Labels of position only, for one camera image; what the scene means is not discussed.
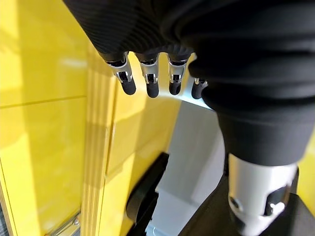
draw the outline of black plastic part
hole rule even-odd
[[[296,171],[296,174],[295,174],[295,177],[292,181],[292,185],[291,185],[291,193],[295,193],[297,192],[297,185],[298,185],[298,182],[299,182],[299,175],[300,175],[300,169],[297,168],[297,171]]]
[[[155,84],[153,82],[150,82],[147,84],[147,93],[148,96],[151,98],[155,98],[158,96],[158,82]]]
[[[158,57],[158,53],[149,53],[149,54],[135,53],[135,55],[137,56],[137,58],[140,62],[151,61],[151,60],[156,59]]]
[[[158,199],[155,188],[164,174],[168,157],[167,153],[161,153],[130,194],[126,205],[126,213],[128,218],[134,222],[134,225],[128,236],[142,235],[151,220]]]
[[[158,202],[158,193],[153,192],[152,194],[153,195],[150,197],[150,203],[146,206],[146,211],[143,213],[142,220],[131,227],[127,236],[146,236],[145,229],[152,218],[153,212]]]
[[[171,61],[173,62],[182,62],[184,60],[188,60],[188,58],[190,57],[190,53],[189,54],[172,54],[169,53],[168,57],[170,58]]]
[[[272,215],[273,208],[271,207],[271,204],[278,204],[279,202],[287,203],[285,199],[288,199],[288,194],[290,193],[290,187],[284,186],[282,188],[279,188],[272,193],[270,193],[267,196],[266,200],[266,207],[265,207],[265,213],[264,215]]]
[[[200,99],[201,98],[201,92],[202,90],[207,86],[206,83],[201,83],[199,82],[199,84],[196,84],[195,82],[192,84],[192,88],[191,88],[191,96],[194,99]]]
[[[179,236],[240,236],[245,225],[233,222],[228,204],[228,177],[223,176],[216,189],[198,208]],[[296,194],[290,193],[283,213],[260,236],[314,236],[315,218]]]
[[[126,94],[133,95],[136,92],[136,84],[133,79],[130,82],[123,81],[121,84]]]
[[[125,62],[125,53],[121,52],[121,53],[111,53],[111,54],[105,54],[105,53],[100,53],[98,52],[99,55],[104,59],[104,61],[106,61],[106,63],[110,64],[112,62],[117,62],[117,61],[121,61],[122,63]]]
[[[169,82],[169,92],[172,94],[172,95],[177,95],[180,93],[181,91],[181,86],[182,86],[182,83],[177,83],[177,82]]]

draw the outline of white surface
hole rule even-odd
[[[183,102],[169,153],[148,236],[177,236],[218,184],[224,145],[215,112]]]

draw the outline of black fingertip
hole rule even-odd
[[[182,86],[182,83],[176,83],[176,82],[171,83],[170,82],[169,83],[169,92],[172,95],[177,95],[181,91],[181,86]]]
[[[136,84],[133,79],[130,82],[123,82],[122,87],[124,92],[128,95],[133,95],[136,92]]]
[[[147,93],[151,98],[155,98],[158,96],[158,83],[149,83],[147,84]]]

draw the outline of yellow wall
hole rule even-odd
[[[89,47],[83,236],[126,235],[132,225],[125,213],[128,196],[168,149],[179,110],[180,100],[168,92],[166,55],[160,55],[160,95],[153,99],[147,96],[133,53],[129,60],[137,87],[133,96],[123,92],[109,67]]]
[[[87,39],[61,1],[0,11],[1,203],[12,235],[43,236],[81,205]]]
[[[299,164],[298,195],[315,216],[315,130]]]

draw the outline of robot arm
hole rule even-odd
[[[284,210],[315,122],[315,2],[300,0],[64,0],[127,94],[136,53],[150,97],[169,54],[170,92],[186,62],[207,83],[229,159],[239,232],[259,235]]]

